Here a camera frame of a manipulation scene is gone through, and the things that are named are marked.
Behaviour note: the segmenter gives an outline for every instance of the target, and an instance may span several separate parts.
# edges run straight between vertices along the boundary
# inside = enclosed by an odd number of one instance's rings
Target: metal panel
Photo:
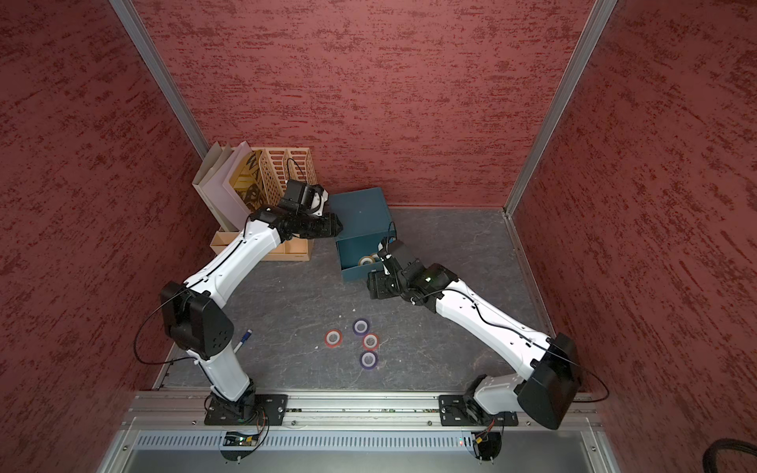
[[[105,455],[102,457],[100,466],[97,469],[97,473],[108,473],[109,471],[115,471],[114,466],[117,461],[118,453],[123,448],[123,441],[126,438],[126,431],[117,431],[111,441],[111,446],[108,447]]]
[[[589,62],[589,57],[591,57],[594,46],[597,45],[597,40],[599,40],[602,30],[604,30],[616,2],[617,0],[597,0],[591,8],[586,26],[584,26],[583,32],[581,32],[581,37],[578,38],[573,55],[568,62],[568,66],[565,68],[559,86],[557,86],[550,109],[547,111],[547,115],[544,116],[544,121],[541,124],[539,133],[536,135],[534,145],[526,157],[523,168],[520,174],[518,174],[515,185],[512,187],[510,196],[507,198],[504,207],[506,215],[512,216],[515,212],[518,202],[520,202],[523,192],[528,185],[528,181],[531,180],[531,176],[539,164],[541,155],[544,153],[544,149],[550,141],[550,137],[562,116],[562,112],[565,110],[565,106],[573,94],[578,79],[581,78],[581,73],[584,72],[584,68]]]
[[[202,159],[207,154],[207,140],[202,134],[202,130],[195,121],[195,118],[192,116],[192,112],[189,110],[186,102],[184,102],[184,98],[179,93],[171,74],[166,68],[166,64],[163,63],[163,59],[157,53],[155,44],[150,39],[150,35],[139,18],[134,4],[131,0],[110,0],[110,2],[121,23],[123,23],[123,27],[126,28],[126,32],[134,42],[134,46],[136,46],[145,64],[147,64],[147,68],[155,78],[155,82],[157,82],[160,90],[166,96],[166,100],[168,100],[168,104],[176,114],[176,118],[179,119],[182,127],[184,127],[184,131]]]
[[[461,427],[441,427],[438,392],[384,391],[270,391],[287,394],[289,400],[282,428],[308,430],[374,431],[460,431]],[[228,430],[203,425],[205,389],[170,389],[142,391],[135,395],[122,425],[142,430]],[[518,413],[517,427],[505,431],[545,431],[523,412]],[[574,404],[562,421],[560,430],[602,430],[595,405]]]
[[[583,431],[581,437],[594,473],[620,472],[618,463],[615,461],[615,455],[609,447],[607,436],[603,432]]]
[[[238,428],[243,433],[255,430]],[[249,450],[224,447],[226,431],[142,431],[133,450]],[[268,433],[264,450],[354,452],[462,452],[472,446],[470,431],[286,431]]]
[[[183,356],[182,353],[183,352],[176,346],[176,343],[171,344],[171,349],[168,350],[168,354],[166,355],[165,361],[168,361],[169,359],[172,359],[173,357],[179,358]],[[166,378],[166,375],[168,375],[168,368],[170,368],[172,365],[173,363],[164,363],[163,365],[160,366],[160,371],[155,377],[155,382],[152,384],[153,390],[158,390],[161,387],[163,387],[163,380]]]
[[[334,432],[333,439],[341,438],[336,448],[323,445],[327,437],[318,437],[318,432],[298,432],[301,447],[284,446],[265,450],[261,447],[253,455],[240,458],[237,462],[223,459],[216,448],[193,449],[165,447],[163,449],[142,450],[135,448],[126,462],[127,471],[182,471],[184,473],[202,473],[205,471],[324,471],[328,473],[354,471],[373,471],[375,473],[398,473],[399,471],[532,471],[534,473],[608,473],[597,470],[593,460],[587,455],[587,444],[580,432],[505,432],[502,452],[495,462],[477,462],[469,455],[468,446],[421,447],[417,433],[400,433],[395,437],[387,433],[383,436],[383,447],[369,445],[355,446],[357,436]],[[441,433],[422,433],[433,439],[449,435]],[[353,445],[347,445],[352,438]],[[401,439],[405,447],[400,447]],[[229,450],[243,450],[237,447]]]

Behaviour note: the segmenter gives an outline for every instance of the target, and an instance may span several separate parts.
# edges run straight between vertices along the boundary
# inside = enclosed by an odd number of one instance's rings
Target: black cable
[[[495,414],[494,417],[491,419],[491,422],[489,422],[489,425],[486,427],[486,430],[483,434],[476,434],[476,437],[480,437],[481,441],[485,442],[489,440],[489,432],[491,432],[491,428],[494,427],[494,420],[497,418],[497,415]]]
[[[260,411],[263,413],[263,423],[266,424],[268,426],[268,428],[266,429],[266,435],[263,437],[262,440],[260,439],[260,433],[263,432],[263,429],[260,429],[260,431],[257,433],[257,445],[255,445],[255,448],[253,448],[252,451],[250,451],[249,455],[251,455],[252,453],[254,453],[255,450],[257,450],[258,448],[260,448],[260,446],[263,445],[263,443],[266,440],[268,440],[268,433],[271,432],[271,423],[268,422],[268,416],[266,415],[265,409],[263,409],[261,407]]]
[[[500,432],[500,453],[502,453],[502,442],[505,440],[505,423],[502,422],[502,431]]]
[[[497,324],[491,323],[491,322],[489,322],[488,320],[484,319],[484,317],[483,317],[483,316],[481,315],[481,311],[480,311],[480,310],[478,310],[478,304],[477,304],[477,303],[475,302],[475,300],[473,300],[473,298],[472,298],[472,297],[470,297],[470,296],[469,296],[469,295],[467,295],[466,293],[464,293],[464,292],[462,292],[462,291],[459,291],[459,290],[457,290],[457,289],[452,289],[452,288],[449,288],[449,289],[441,289],[441,290],[439,290],[439,291],[430,292],[430,293],[428,293],[428,294],[426,294],[426,295],[424,295],[424,296],[421,296],[421,298],[424,298],[424,299],[425,299],[425,298],[426,298],[426,297],[428,297],[428,296],[432,296],[432,295],[434,295],[434,294],[439,294],[439,293],[441,293],[441,292],[444,292],[444,291],[452,291],[452,292],[456,292],[456,293],[458,293],[458,294],[462,294],[463,296],[467,297],[467,298],[468,298],[468,300],[470,300],[470,301],[471,301],[471,303],[473,304],[473,307],[475,308],[475,311],[476,311],[476,312],[478,313],[478,317],[479,317],[479,319],[481,319],[481,321],[482,321],[483,323],[485,323],[486,325],[491,325],[492,327],[497,327],[497,328],[504,328],[505,330],[510,330],[511,332],[515,333],[515,334],[516,334],[516,335],[518,335],[518,336],[519,336],[520,338],[522,338],[523,340],[526,340],[526,341],[527,341],[527,342],[528,342],[529,344],[532,344],[532,345],[534,345],[534,346],[535,346],[536,348],[539,348],[539,349],[541,349],[541,350],[544,350],[545,352],[549,353],[550,355],[553,355],[553,356],[556,356],[556,357],[558,357],[558,358],[560,358],[560,359],[563,359],[563,360],[565,360],[566,362],[568,362],[568,363],[572,364],[573,366],[577,366],[578,368],[580,368],[580,369],[584,370],[585,372],[587,372],[587,373],[589,373],[590,375],[592,375],[593,377],[595,377],[595,378],[597,379],[597,381],[599,381],[599,382],[600,382],[600,384],[602,385],[602,387],[604,387],[604,388],[605,388],[605,391],[607,391],[607,393],[606,393],[606,394],[605,394],[604,396],[602,396],[601,398],[599,398],[599,399],[591,399],[591,400],[574,400],[574,401],[573,401],[574,403],[598,403],[598,402],[604,401],[605,399],[607,399],[608,397],[610,397],[610,389],[609,389],[609,387],[607,387],[607,384],[605,384],[605,382],[604,382],[604,381],[602,381],[602,379],[601,379],[601,378],[600,378],[599,376],[595,375],[595,374],[594,374],[593,372],[589,371],[588,369],[584,368],[583,366],[579,365],[578,363],[576,363],[576,362],[574,362],[574,361],[571,361],[570,359],[567,359],[567,358],[565,358],[564,356],[560,356],[560,355],[558,355],[557,353],[551,352],[551,351],[549,351],[549,349],[547,349],[547,348],[544,348],[544,347],[541,347],[541,346],[537,345],[537,344],[536,344],[536,343],[534,343],[534,342],[533,342],[533,341],[532,341],[532,340],[531,340],[530,338],[527,338],[527,337],[526,337],[525,335],[523,335],[523,334],[522,334],[522,333],[520,333],[519,331],[515,330],[514,328],[506,327],[506,326],[504,326],[504,325],[497,325]]]
[[[307,174],[305,174],[305,172],[303,172],[302,168],[300,167],[300,164],[297,161],[295,161],[293,158],[289,158],[289,159],[286,160],[286,171],[287,171],[286,173],[289,174],[289,178],[291,179],[291,174],[289,172],[289,161],[291,161],[292,163],[294,163],[294,165],[297,167],[297,169],[300,170],[300,174],[302,174],[302,176],[307,181]]]
[[[231,257],[231,256],[232,256],[232,255],[234,254],[234,252],[235,252],[235,251],[237,251],[237,248],[239,248],[239,245],[241,245],[241,243],[242,243],[242,242],[243,242],[243,241],[245,240],[245,237],[246,237],[246,234],[247,234],[247,224],[248,224],[248,222],[250,221],[250,217],[251,217],[251,216],[252,216],[252,214],[250,214],[250,215],[247,215],[247,218],[245,219],[245,227],[244,227],[244,228],[242,229],[242,231],[241,231],[241,233],[242,233],[242,238],[241,238],[241,240],[239,240],[239,241],[237,242],[237,245],[236,245],[236,246],[234,247],[234,249],[233,249],[233,250],[231,250],[231,251],[229,252],[229,254],[227,254],[227,255],[226,255],[226,257],[225,257],[225,258],[223,258],[223,261],[221,261],[221,262],[220,262],[220,263],[219,263],[218,265],[216,265],[216,267],[215,267],[215,268],[211,269],[211,270],[209,271],[209,273],[208,273],[208,274],[205,274],[205,275],[203,276],[203,278],[206,278],[206,277],[208,277],[209,275],[213,274],[213,271],[215,271],[216,269],[220,268],[220,267],[221,267],[221,266],[222,266],[222,265],[223,265],[223,264],[224,264],[224,263],[226,262],[226,260],[227,260],[227,259],[229,259],[229,258],[230,258],[230,257]],[[173,300],[173,299],[175,299],[176,297],[178,297],[178,296],[180,296],[180,295],[184,294],[185,292],[187,292],[187,291],[188,291],[189,289],[191,289],[192,287],[194,287],[194,286],[196,286],[196,285],[200,284],[200,283],[201,283],[202,281],[203,281],[203,279],[200,279],[200,280],[196,281],[196,282],[195,282],[194,284],[192,284],[192,285],[189,285],[189,286],[187,286],[187,287],[185,287],[185,288],[182,288],[182,290],[181,290],[181,291],[179,291],[179,292],[177,292],[176,294],[174,294],[173,296],[171,296],[171,297],[170,297],[170,298],[169,298],[169,299],[168,299],[167,301],[163,302],[163,303],[162,303],[162,304],[161,304],[160,306],[158,306],[158,307],[157,307],[157,309],[155,309],[155,310],[153,310],[152,312],[150,312],[150,315],[149,315],[149,316],[147,316],[147,317],[145,318],[145,320],[144,320],[144,321],[142,322],[142,324],[141,324],[141,325],[139,326],[139,328],[137,329],[137,333],[136,333],[136,335],[134,335],[134,342],[133,342],[133,344],[132,344],[132,349],[134,349],[134,357],[135,357],[135,358],[137,359],[137,361],[138,361],[138,362],[140,362],[140,363],[141,363],[141,364],[143,364],[143,365],[156,366],[156,365],[167,365],[167,364],[169,364],[169,363],[175,363],[175,362],[177,362],[177,361],[181,361],[181,360],[183,360],[183,359],[195,359],[195,358],[194,358],[194,357],[192,357],[192,356],[182,356],[182,357],[180,357],[180,358],[169,359],[169,360],[167,360],[167,361],[162,361],[162,362],[155,362],[155,361],[144,361],[144,360],[143,360],[142,358],[140,358],[140,357],[139,357],[139,353],[137,353],[137,340],[139,339],[139,334],[141,334],[141,333],[142,333],[142,329],[143,329],[143,328],[145,327],[145,325],[147,325],[147,322],[149,322],[149,321],[150,321],[150,319],[152,318],[152,316],[154,316],[154,315],[155,315],[155,313],[156,313],[156,312],[157,312],[158,310],[162,309],[162,308],[163,308],[163,306],[164,306],[164,305],[166,305],[167,303],[169,303],[169,302],[170,302],[171,300]]]
[[[757,456],[757,445],[737,440],[735,438],[718,439],[707,447],[702,455],[702,469],[705,473],[718,473],[718,451],[719,450],[736,450],[741,453]]]
[[[239,440],[240,437],[242,437],[243,440],[248,437],[255,437],[257,444],[255,446],[255,449],[253,449],[250,453],[254,452],[257,449],[257,447],[260,445],[260,434],[263,433],[263,429],[266,427],[266,420],[267,420],[266,411],[261,409],[260,406],[255,406],[255,413],[250,417],[249,421],[245,422],[245,424],[247,424],[248,422],[251,422],[252,420],[256,419],[260,412],[263,413],[263,426],[262,427],[258,426],[257,432],[255,434],[247,435],[247,434],[243,434],[240,431],[227,431],[224,434],[224,438],[226,440],[230,440],[236,443],[241,443],[241,440]]]
[[[139,334],[142,333],[142,329],[145,327],[145,325],[147,325],[147,322],[149,322],[150,319],[152,318],[152,316],[155,315],[155,313],[158,310],[162,309],[164,305],[166,305],[167,303],[169,303],[174,298],[176,298],[176,297],[184,294],[185,292],[187,292],[190,287],[191,286],[188,286],[187,288],[183,288],[181,291],[179,291],[176,294],[174,294],[173,296],[171,296],[167,301],[163,302],[160,306],[157,307],[157,309],[153,310],[150,313],[150,315],[147,316],[147,318],[144,320],[144,322],[142,322],[142,324],[137,329],[137,333],[136,333],[136,335],[134,335],[134,343],[132,344],[132,349],[134,349],[134,357],[141,364],[143,364],[143,365],[151,365],[151,366],[154,366],[154,365],[167,365],[168,363],[174,363],[174,362],[177,362],[177,361],[181,361],[183,359],[194,359],[191,356],[182,356],[181,358],[169,359],[168,361],[163,361],[163,362],[144,361],[142,358],[139,357],[139,353],[137,353],[137,340],[139,339]]]
[[[386,244],[389,244],[389,238],[391,238],[391,226],[394,225],[394,239],[397,240],[397,224],[392,220],[389,222],[389,227],[386,229]]]
[[[242,425],[249,425],[250,422],[252,422],[255,419],[257,419],[257,409],[255,409],[255,411],[252,414],[250,414],[250,418],[249,419],[247,419],[246,421],[242,422]]]

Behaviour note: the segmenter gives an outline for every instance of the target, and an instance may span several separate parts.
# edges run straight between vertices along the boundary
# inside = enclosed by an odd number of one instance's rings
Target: white robot arm segment
[[[436,300],[436,312],[478,337],[479,340],[503,357],[519,375],[528,379],[534,372],[531,361],[533,359],[539,361],[544,355],[544,350],[528,343],[528,341],[533,341],[541,347],[548,347],[550,342],[547,340],[549,338],[547,334],[529,328],[509,317],[481,299],[462,280],[451,282],[446,289],[461,291],[469,295],[475,301],[475,305],[481,312],[481,317],[478,316],[478,312],[476,312],[476,308],[472,305],[470,299],[455,291],[444,291],[444,297]],[[514,331],[488,325],[481,318],[495,325],[510,327],[524,335],[528,340],[519,337]]]
[[[471,291],[439,264],[426,268],[396,238],[378,246],[384,271],[368,274],[372,299],[400,296],[464,327],[502,356],[517,375],[480,376],[469,388],[466,407],[476,422],[513,406],[547,428],[558,428],[581,385],[575,345],[529,328]]]
[[[208,291],[222,309],[241,280],[280,243],[278,230],[260,220],[247,222],[234,241],[184,284],[201,294]]]

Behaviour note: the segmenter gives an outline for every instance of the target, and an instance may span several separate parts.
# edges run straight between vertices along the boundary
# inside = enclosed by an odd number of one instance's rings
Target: blue box
[[[344,227],[335,238],[342,280],[366,280],[369,272],[383,271],[381,261],[358,266],[360,258],[379,250],[381,239],[389,231],[391,214],[381,188],[329,195],[329,206]],[[397,236],[393,226],[391,235]]]

